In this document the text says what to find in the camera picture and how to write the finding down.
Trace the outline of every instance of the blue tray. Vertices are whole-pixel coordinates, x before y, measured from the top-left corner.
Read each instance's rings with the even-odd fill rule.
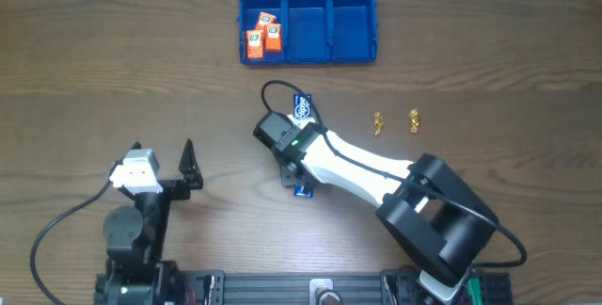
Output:
[[[240,0],[241,62],[246,65],[374,61],[378,22],[374,0]],[[282,24],[282,53],[246,58],[247,30],[260,12]]]

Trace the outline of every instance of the wood grain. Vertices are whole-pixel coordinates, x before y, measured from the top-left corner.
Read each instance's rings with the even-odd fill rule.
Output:
[[[172,206],[166,259],[188,269],[378,271],[411,264],[365,202],[281,187],[251,132],[259,89],[314,95],[329,128],[375,153],[446,161],[527,246],[517,303],[602,301],[602,0],[378,0],[372,65],[249,69],[238,0],[0,0],[0,297],[46,304],[28,268],[41,228],[96,193],[139,140],[176,174],[187,137],[206,188]],[[270,89],[288,111],[291,93]],[[423,126],[409,133],[407,112]],[[386,121],[372,135],[372,113]],[[90,303],[111,190],[53,229],[40,274]],[[498,235],[479,260],[516,255]]]

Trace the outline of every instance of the gold candy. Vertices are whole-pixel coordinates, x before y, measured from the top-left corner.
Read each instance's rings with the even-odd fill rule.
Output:
[[[418,127],[420,126],[420,117],[418,115],[418,109],[415,108],[410,111],[410,132],[416,134]]]
[[[374,133],[375,136],[380,135],[383,126],[385,126],[385,120],[380,116],[380,110],[376,110],[376,112],[374,112],[374,127],[376,127],[376,132]]]

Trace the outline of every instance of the blue plastic organizer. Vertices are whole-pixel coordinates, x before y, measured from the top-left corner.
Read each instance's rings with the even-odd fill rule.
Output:
[[[374,61],[378,22],[374,0],[240,0],[241,62],[317,64]],[[264,59],[246,58],[245,32],[255,28],[260,12],[282,25],[282,52]]]

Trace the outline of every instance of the black cable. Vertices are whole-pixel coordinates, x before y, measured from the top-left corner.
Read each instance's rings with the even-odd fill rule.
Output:
[[[36,238],[34,245],[31,247],[31,253],[29,255],[29,267],[31,268],[31,274],[34,276],[34,280],[36,281],[36,284],[40,288],[41,292],[43,292],[44,295],[46,295],[50,300],[52,300],[54,302],[54,304],[65,305],[62,301],[58,300],[58,298],[55,297],[55,295],[53,295],[50,292],[50,290],[48,290],[46,285],[44,285],[44,283],[41,281],[40,275],[38,274],[38,269],[36,268],[36,253],[38,252],[38,246],[40,245],[40,242],[41,242],[42,238],[44,237],[44,235],[46,235],[50,231],[50,229],[52,229],[59,221],[63,220],[64,218],[74,214],[75,212],[83,209],[84,207],[86,207],[86,206],[90,205],[91,203],[93,203],[94,201],[96,201],[98,198],[100,198],[104,194],[104,192],[106,192],[106,189],[109,188],[110,185],[111,185],[111,182],[106,181],[103,188],[101,188],[101,190],[96,194],[96,196],[71,208],[71,210],[56,217],[55,220],[48,223],[48,225],[46,225],[46,227],[40,232],[40,234],[38,234],[38,237]]]
[[[313,113],[316,116],[316,121],[318,123],[319,126],[319,132],[320,134],[324,137],[324,141],[326,143],[326,146],[328,146],[328,149],[330,149],[331,152],[333,152],[336,156],[342,158],[343,160],[357,166],[360,167],[362,169],[366,169],[367,171],[370,171],[372,173],[378,174],[378,175],[382,175],[383,177],[385,177],[386,179],[393,179],[396,180],[400,183],[406,184],[408,186],[411,186],[415,189],[417,189],[419,192],[423,193],[426,196],[429,196],[431,198],[436,198],[439,199],[443,202],[446,202],[447,204],[457,208],[458,210],[466,213],[466,214],[470,214],[476,218],[478,218],[480,221],[484,222],[485,224],[487,224],[488,226],[490,226],[491,228],[493,228],[494,230],[499,231],[501,234],[505,235],[518,249],[518,251],[520,252],[520,258],[515,260],[515,261],[509,261],[509,262],[491,262],[491,263],[475,263],[472,265],[472,267],[515,267],[515,266],[520,266],[525,264],[525,262],[527,261],[527,249],[525,249],[525,246],[520,242],[520,240],[513,234],[511,233],[508,229],[506,229],[505,227],[503,227],[501,224],[496,223],[495,221],[489,219],[488,217],[483,216],[482,214],[456,202],[453,201],[451,199],[449,199],[448,197],[446,197],[445,195],[442,195],[438,192],[435,192],[432,189],[429,189],[427,187],[424,187],[423,185],[418,185],[408,179],[402,178],[402,177],[398,177],[396,175],[390,174],[388,172],[385,172],[383,170],[380,169],[375,169],[372,167],[369,167],[363,163],[360,163],[358,161],[356,161],[355,159],[352,159],[344,154],[342,154],[341,152],[339,152],[337,149],[334,148],[334,146],[332,146],[332,144],[330,143],[330,140],[328,139],[328,135],[326,134],[326,129],[324,126],[324,123],[322,122],[322,116],[320,115],[320,112],[318,112],[318,108],[315,106],[315,103],[309,98],[309,96],[301,89],[298,88],[297,86],[289,83],[289,82],[285,82],[282,80],[270,80],[268,82],[266,82],[265,84],[263,84],[263,87],[261,87],[261,100],[263,101],[263,104],[265,105],[265,108],[267,108],[268,111],[272,111],[272,108],[270,107],[270,105],[267,103],[267,101],[265,100],[265,89],[270,86],[270,85],[274,85],[274,84],[278,84],[278,85],[282,85],[285,86],[287,88],[292,88],[294,89],[297,93],[301,94],[301,96],[309,103],[309,107],[311,108],[311,110],[313,111]]]

